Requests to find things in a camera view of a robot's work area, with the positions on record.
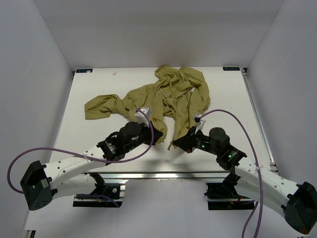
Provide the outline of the olive green jacket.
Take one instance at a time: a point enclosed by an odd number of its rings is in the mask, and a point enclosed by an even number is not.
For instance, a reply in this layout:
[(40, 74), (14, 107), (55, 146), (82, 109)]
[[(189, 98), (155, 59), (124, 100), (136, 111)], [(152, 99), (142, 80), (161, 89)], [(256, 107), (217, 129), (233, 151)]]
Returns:
[(163, 133), (159, 143), (164, 142), (168, 132), (164, 117), (174, 119), (173, 141), (186, 135), (196, 124), (194, 117), (208, 109), (211, 101), (203, 73), (186, 66), (175, 69), (162, 65), (155, 76), (155, 83), (133, 89), (122, 99), (115, 94), (94, 97), (84, 105), (85, 118), (104, 119), (119, 114), (135, 121), (135, 109), (147, 107), (152, 110), (154, 128)]

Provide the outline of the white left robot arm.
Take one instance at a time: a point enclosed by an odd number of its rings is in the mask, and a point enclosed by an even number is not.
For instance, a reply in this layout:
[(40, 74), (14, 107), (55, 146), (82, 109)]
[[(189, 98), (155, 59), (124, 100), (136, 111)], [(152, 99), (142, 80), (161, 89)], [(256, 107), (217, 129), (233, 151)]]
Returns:
[(20, 182), (29, 210), (39, 210), (53, 199), (75, 194), (88, 199), (119, 199), (118, 186), (107, 185), (92, 170), (120, 161), (139, 145), (154, 145), (162, 136), (161, 131), (143, 123), (128, 122), (83, 154), (53, 163), (31, 163)]

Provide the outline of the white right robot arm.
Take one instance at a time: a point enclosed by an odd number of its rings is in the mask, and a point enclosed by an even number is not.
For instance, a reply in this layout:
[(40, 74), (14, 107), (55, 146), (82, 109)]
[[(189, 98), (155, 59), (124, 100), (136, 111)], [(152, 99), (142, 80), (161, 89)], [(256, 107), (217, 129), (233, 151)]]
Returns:
[(261, 202), (281, 215), (296, 231), (307, 235), (317, 222), (317, 191), (308, 182), (298, 184), (256, 166), (247, 155), (230, 144), (230, 138), (220, 127), (204, 135), (195, 127), (175, 140), (174, 146), (193, 152), (200, 149), (216, 155), (216, 162), (229, 175), (224, 179), (224, 193)]

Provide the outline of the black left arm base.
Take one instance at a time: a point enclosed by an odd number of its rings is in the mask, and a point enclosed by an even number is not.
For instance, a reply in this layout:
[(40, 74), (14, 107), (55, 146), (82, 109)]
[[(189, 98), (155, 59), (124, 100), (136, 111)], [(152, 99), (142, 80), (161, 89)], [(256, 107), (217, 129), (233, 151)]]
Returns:
[(89, 189), (74, 196), (73, 207), (121, 207), (127, 180), (107, 178), (100, 173), (85, 173), (81, 177), (88, 183)]

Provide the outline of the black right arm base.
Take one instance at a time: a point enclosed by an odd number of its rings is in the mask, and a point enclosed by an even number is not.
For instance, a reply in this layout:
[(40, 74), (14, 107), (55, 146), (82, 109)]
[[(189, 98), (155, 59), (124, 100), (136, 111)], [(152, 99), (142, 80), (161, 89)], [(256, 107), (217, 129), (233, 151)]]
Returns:
[(252, 210), (255, 202), (245, 196), (241, 196), (235, 189), (236, 176), (229, 172), (203, 173), (206, 182), (208, 210), (233, 211)]

